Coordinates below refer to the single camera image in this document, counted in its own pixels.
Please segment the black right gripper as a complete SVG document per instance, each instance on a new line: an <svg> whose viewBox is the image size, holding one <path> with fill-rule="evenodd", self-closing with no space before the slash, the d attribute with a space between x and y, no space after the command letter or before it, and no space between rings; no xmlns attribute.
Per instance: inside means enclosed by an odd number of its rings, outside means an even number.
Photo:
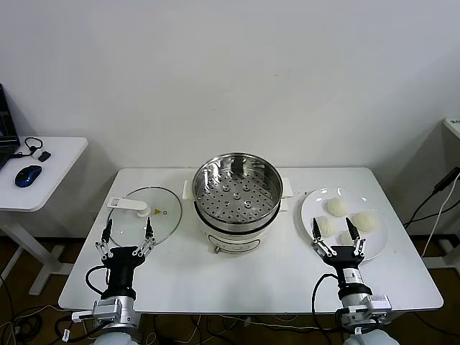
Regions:
<svg viewBox="0 0 460 345"><path fill-rule="evenodd" d="M346 218L346 225L353 241L353 246L330 247L323 241L318 222L316 218L313 218L312 247L323 258L323 262L326 265L335 269L338 277L339 297L353 294L371 295L371 289L364 284L359 271L359 264L364 259L367 240L360 237L357 227L349 218Z"/></svg>

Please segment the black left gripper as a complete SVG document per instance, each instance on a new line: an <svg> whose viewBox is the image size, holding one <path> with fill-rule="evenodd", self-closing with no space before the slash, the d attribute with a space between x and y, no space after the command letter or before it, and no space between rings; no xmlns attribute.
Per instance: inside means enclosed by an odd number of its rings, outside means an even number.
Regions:
<svg viewBox="0 0 460 345"><path fill-rule="evenodd" d="M109 270L108 287L102 292L102 297L135 297L136 291L132 287L134 270L144 263L156 244L154 230L150 217L147 218L145 226L144 241L137 248L116 247L110 250L109 241L111 238L112 220L109 219L102 231L101 239L95 242L95 247L102 258L102 263Z"/></svg>

